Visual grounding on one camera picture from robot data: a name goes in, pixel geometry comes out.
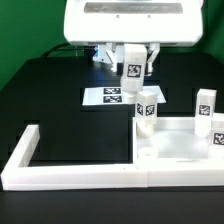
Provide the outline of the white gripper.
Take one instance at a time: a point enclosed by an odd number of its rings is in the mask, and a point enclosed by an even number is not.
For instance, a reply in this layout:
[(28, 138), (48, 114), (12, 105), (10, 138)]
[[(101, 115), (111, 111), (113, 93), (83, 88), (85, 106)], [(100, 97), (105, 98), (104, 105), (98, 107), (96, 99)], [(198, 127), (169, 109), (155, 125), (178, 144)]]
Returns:
[(165, 46), (192, 46), (203, 35), (200, 0), (67, 0), (64, 36), (71, 44), (106, 44), (113, 72), (116, 45), (147, 46), (147, 74)]

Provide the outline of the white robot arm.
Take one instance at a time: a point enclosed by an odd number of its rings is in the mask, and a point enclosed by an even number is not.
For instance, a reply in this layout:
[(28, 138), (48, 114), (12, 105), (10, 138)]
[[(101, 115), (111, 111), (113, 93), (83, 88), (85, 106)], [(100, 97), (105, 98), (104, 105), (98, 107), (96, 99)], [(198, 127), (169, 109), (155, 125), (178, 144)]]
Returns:
[(126, 44), (144, 45), (147, 70), (163, 47), (192, 46), (203, 35), (204, 0), (67, 0), (64, 36), (94, 46), (93, 60), (117, 70)]

